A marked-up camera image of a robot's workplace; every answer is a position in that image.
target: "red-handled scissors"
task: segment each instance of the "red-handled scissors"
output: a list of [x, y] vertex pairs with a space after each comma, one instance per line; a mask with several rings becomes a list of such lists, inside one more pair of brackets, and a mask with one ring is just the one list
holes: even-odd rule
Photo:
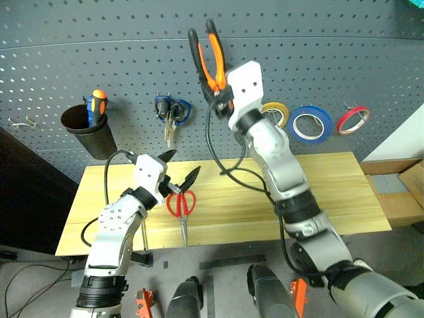
[[[188, 209], [186, 197], [184, 196], [185, 194], [190, 194], [191, 197], [193, 198], [193, 204], [191, 205], [190, 209]], [[176, 212], [171, 208], [171, 198], [173, 196], [177, 196]], [[172, 193], [166, 198], [166, 207], [169, 213], [171, 213], [171, 215], [173, 215], [174, 217], [177, 217], [180, 220], [181, 233], [183, 236], [184, 244], [186, 246], [187, 246], [187, 218], [190, 215], [190, 213], [194, 210], [195, 204], [196, 204], [196, 196], [190, 190], [187, 190], [186, 192], [180, 193], [180, 194]]]

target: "black cable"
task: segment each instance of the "black cable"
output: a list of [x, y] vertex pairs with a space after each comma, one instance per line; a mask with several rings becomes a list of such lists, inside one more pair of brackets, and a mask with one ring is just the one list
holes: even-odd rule
[[23, 312], [23, 310], [30, 305], [31, 303], [33, 303], [34, 301], [36, 301], [38, 298], [40, 298], [44, 293], [46, 293], [50, 288], [52, 288], [54, 285], [56, 285], [67, 273], [69, 270], [69, 266], [70, 266], [70, 262], [68, 262], [68, 265], [66, 266], [66, 269], [64, 270], [64, 272], [54, 281], [52, 282], [48, 287], [44, 287], [42, 289], [44, 289], [42, 292], [40, 292], [36, 297], [34, 296], [35, 294], [37, 294], [40, 290], [36, 291], [36, 293], [34, 293], [27, 301], [26, 303], [13, 315], [10, 316], [13, 317], [14, 315], [18, 314], [16, 318], [19, 318], [19, 316], [21, 316], [21, 313]]
[[226, 170], [219, 172], [219, 174], [221, 176], [223, 176], [223, 175], [227, 174], [227, 172], [232, 172], [233, 170], [236, 170], [241, 165], [245, 156], [246, 156], [246, 144], [243, 142], [241, 144], [241, 155], [240, 155], [240, 158], [237, 160], [236, 164], [232, 168], [229, 168], [229, 169], [226, 169]]
[[[240, 186], [247, 187], [248, 189], [266, 193], [266, 190], [265, 189], [260, 189], [258, 187], [253, 187], [251, 185], [248, 185], [248, 184], [245, 184], [245, 183], [241, 182], [239, 179], [237, 179], [236, 177], [234, 177], [229, 172], [229, 170], [226, 169], [226, 167], [224, 167], [224, 165], [222, 164], [222, 162], [218, 159], [218, 156], [215, 153], [215, 150], [213, 149], [213, 145], [212, 145], [212, 142], [211, 142], [211, 135], [210, 135], [211, 116], [212, 116], [212, 110], [214, 109], [214, 107], [215, 107], [215, 104], [214, 103], [211, 103], [209, 105], [209, 107], [207, 108], [206, 129], [205, 129], [206, 143], [207, 143], [207, 147], [208, 147], [208, 149], [209, 149], [209, 151], [210, 151], [210, 153], [212, 155], [212, 158], [214, 159], [214, 161], [216, 162], [216, 164], [218, 165], [218, 167], [221, 169], [221, 171], [224, 172], [224, 174], [226, 176], [228, 176], [230, 179], [232, 179], [232, 181], [236, 182]], [[252, 170], [244, 169], [244, 171], [249, 172], [251, 174], [254, 174], [256, 176], [259, 176], [256, 172], [253, 172]]]
[[[205, 133], [206, 133], [206, 143], [207, 143], [207, 147], [212, 155], [212, 158], [214, 159], [214, 161], [217, 163], [218, 167], [220, 167], [220, 169], [222, 170], [219, 174], [225, 174], [226, 176], [228, 176], [230, 179], [232, 179], [234, 182], [240, 184], [243, 187], [247, 187], [248, 189], [252, 189], [252, 190], [256, 190], [256, 191], [260, 191], [260, 192], [264, 192], [266, 194], [266, 197], [270, 200], [271, 204], [273, 206], [275, 206], [275, 202], [274, 200], [271, 198], [271, 193], [267, 190], [266, 187], [266, 182], [264, 180], [264, 178], [262, 176], [260, 176], [259, 174], [257, 174], [256, 172], [253, 172], [252, 170], [249, 169], [245, 169], [245, 168], [239, 168], [240, 163], [242, 162], [244, 155], [246, 153], [246, 145], [242, 144], [243, 148], [242, 148], [242, 156], [240, 157], [240, 159], [238, 160], [238, 162], [234, 165], [234, 167], [230, 168], [230, 169], [226, 169], [224, 167], [224, 165], [221, 163], [221, 161], [218, 159], [214, 149], [213, 149], [213, 145], [211, 142], [211, 136], [210, 136], [210, 126], [211, 126], [211, 115], [212, 115], [212, 110], [214, 109], [216, 105], [214, 105], [214, 103], [211, 103], [207, 109], [207, 114], [206, 114], [206, 129], [205, 129]], [[240, 170], [240, 171], [245, 171], [245, 172], [249, 172], [251, 174], [253, 174], [254, 176], [256, 176], [263, 185], [263, 189], [259, 189], [257, 187], [252, 187], [251, 185], [248, 184], [244, 184], [243, 182], [241, 182], [240, 180], [238, 180], [236, 177], [234, 177], [231, 174], [231, 171], [234, 170]], [[317, 276], [325, 276], [327, 274], [329, 274], [329, 271], [325, 271], [325, 272], [304, 272], [302, 270], [299, 270], [298, 268], [296, 268], [293, 263], [291, 262], [289, 255], [287, 253], [287, 248], [286, 248], [286, 240], [284, 237], [284, 222], [283, 222], [283, 218], [281, 215], [278, 215], [278, 221], [280, 223], [280, 238], [281, 238], [281, 244], [282, 244], [282, 250], [283, 250], [283, 255], [284, 255], [284, 259], [286, 260], [288, 266], [291, 268], [291, 270], [293, 270], [296, 274], [299, 274], [301, 276], [304, 277], [317, 277]]]
[[85, 244], [85, 245], [87, 245], [88, 247], [91, 247], [91, 244], [87, 242], [87, 240], [86, 240], [86, 239], [85, 239], [85, 237], [84, 237], [84, 234], [85, 234], [86, 230], [88, 229], [88, 227], [89, 227], [91, 224], [93, 224], [94, 222], [96, 222], [98, 219], [99, 219], [98, 217], [96, 217], [95, 219], [92, 219], [89, 223], [87, 223], [87, 224], [83, 227], [83, 229], [82, 229], [82, 231], [81, 231], [81, 235], [80, 235], [80, 237], [81, 237], [82, 243], [84, 243], [84, 244]]
[[[125, 151], [125, 150], [117, 150], [117, 151], [115, 151], [114, 153], [112, 153], [109, 157], [108, 157], [108, 159], [107, 159], [107, 161], [106, 161], [106, 164], [105, 164], [105, 171], [104, 171], [104, 173], [103, 173], [103, 191], [104, 191], [104, 193], [105, 193], [105, 203], [106, 203], [106, 205], [108, 205], [109, 204], [109, 194], [108, 194], [108, 192], [107, 192], [107, 174], [108, 174], [108, 171], [109, 171], [109, 165], [110, 165], [110, 163], [111, 163], [111, 161], [112, 161], [112, 159], [113, 159], [113, 157], [115, 157], [117, 154], [125, 154], [126, 156], [128, 156], [129, 155], [129, 152], [128, 151]], [[91, 224], [93, 224], [94, 222], [96, 222], [97, 220], [98, 220], [99, 218], [98, 217], [96, 217], [95, 219], [92, 219], [89, 223], [87, 223], [86, 225], [85, 225], [85, 227], [82, 229], [82, 231], [81, 231], [81, 235], [80, 235], [80, 237], [81, 237], [81, 240], [82, 240], [82, 243], [84, 243], [85, 245], [87, 245], [88, 247], [91, 247], [91, 244], [90, 243], [88, 243], [87, 242], [87, 240], [85, 239], [85, 232], [86, 232], [86, 230], [88, 229], [88, 227], [91, 225]]]
[[[68, 282], [68, 281], [70, 281], [70, 280], [72, 280], [71, 278], [65, 278], [65, 279], [63, 279], [63, 280], [59, 280], [59, 281], [57, 281], [55, 284], [57, 284], [57, 283], [60, 283], [60, 282]], [[37, 294], [38, 293], [40, 293], [40, 292], [42, 292], [42, 293], [44, 293], [44, 290], [46, 289], [46, 288], [49, 288], [50, 286], [51, 287], [53, 287], [53, 285], [55, 285], [55, 284], [53, 284], [53, 283], [51, 283], [51, 284], [48, 284], [48, 285], [46, 285], [46, 286], [44, 286], [44, 287], [42, 287], [42, 288], [40, 288], [39, 290], [37, 290], [35, 293], [33, 293], [32, 295], [31, 295], [31, 297], [29, 297], [28, 298], [28, 300], [26, 301], [26, 303], [25, 303], [25, 305], [23, 306], [23, 307], [26, 307], [26, 306], [28, 306], [30, 303], [32, 303], [32, 299], [33, 299], [33, 297], [35, 297], [35, 296], [37, 296]]]
[[31, 264], [31, 265], [27, 265], [27, 266], [21, 268], [18, 272], [16, 272], [15, 275], [12, 276], [11, 280], [9, 280], [9, 283], [7, 284], [6, 290], [5, 290], [4, 301], [5, 301], [6, 318], [10, 318], [10, 317], [16, 315], [19, 312], [19, 310], [18, 310], [13, 315], [9, 316], [9, 311], [7, 309], [7, 292], [9, 291], [9, 287], [12, 284], [13, 280], [19, 275], [19, 273], [21, 273], [23, 270], [26, 270], [27, 268], [30, 268], [30, 267], [44, 267], [44, 268], [50, 268], [52, 270], [65, 270], [65, 273], [66, 273], [69, 270], [69, 266], [70, 266], [69, 262], [68, 262], [68, 265], [67, 265], [66, 268], [57, 268], [57, 267], [54, 267], [54, 266], [43, 265], [43, 264]]
[[278, 222], [280, 224], [280, 240], [281, 240], [281, 248], [283, 250], [284, 259], [287, 262], [287, 265], [293, 270], [296, 274], [299, 274], [303, 277], [317, 277], [317, 276], [326, 276], [327, 274], [330, 274], [330, 271], [324, 271], [324, 272], [304, 272], [298, 268], [296, 268], [292, 261], [289, 258], [289, 254], [287, 253], [287, 247], [286, 247], [286, 238], [284, 235], [284, 222], [283, 217], [281, 215], [278, 215]]
[[117, 154], [127, 155], [128, 151], [125, 151], [125, 150], [122, 150], [122, 149], [117, 150], [114, 153], [112, 153], [106, 161], [105, 171], [103, 173], [103, 189], [104, 189], [104, 192], [105, 192], [105, 203], [106, 203], [106, 205], [109, 204], [109, 194], [107, 193], [107, 172], [109, 171], [109, 165], [111, 164], [113, 157], [115, 157]]

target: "blue-handled scissors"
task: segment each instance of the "blue-handled scissors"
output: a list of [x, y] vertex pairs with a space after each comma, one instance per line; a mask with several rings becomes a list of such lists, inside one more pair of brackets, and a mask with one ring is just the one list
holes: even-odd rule
[[169, 95], [159, 95], [154, 99], [154, 110], [165, 124], [165, 142], [171, 148], [175, 129], [184, 125], [190, 117], [191, 104], [183, 99], [174, 101]]
[[[184, 125], [191, 113], [191, 104], [183, 99], [177, 99], [174, 101], [170, 96], [159, 95], [154, 98], [155, 101], [155, 112], [158, 118], [165, 123], [165, 118], [168, 116], [168, 120], [174, 121], [175, 126]], [[163, 102], [165, 109], [159, 109], [158, 102]]]

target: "blue tape roll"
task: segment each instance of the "blue tape roll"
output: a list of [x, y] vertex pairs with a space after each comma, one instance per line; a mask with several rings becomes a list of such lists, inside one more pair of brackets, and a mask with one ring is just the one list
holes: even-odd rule
[[[322, 123], [321, 133], [317, 136], [307, 136], [299, 131], [296, 121], [301, 116], [312, 116]], [[306, 144], [321, 144], [325, 142], [331, 135], [333, 129], [333, 121], [330, 115], [321, 108], [316, 106], [302, 106], [290, 114], [288, 129], [290, 134], [298, 141]]]

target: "red tape roll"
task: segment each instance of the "red tape roll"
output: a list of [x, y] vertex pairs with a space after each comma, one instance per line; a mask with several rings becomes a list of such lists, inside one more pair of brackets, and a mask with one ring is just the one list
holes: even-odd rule
[[[362, 118], [359, 120], [359, 122], [357, 122], [357, 124], [355, 124], [353, 127], [349, 129], [343, 129], [343, 125], [347, 122], [347, 120], [356, 114], [362, 115]], [[352, 108], [340, 118], [339, 122], [337, 123], [337, 130], [339, 134], [341, 135], [352, 134], [355, 131], [357, 131], [360, 127], [362, 127], [369, 118], [370, 118], [369, 108], [365, 106], [358, 106], [358, 107]]]

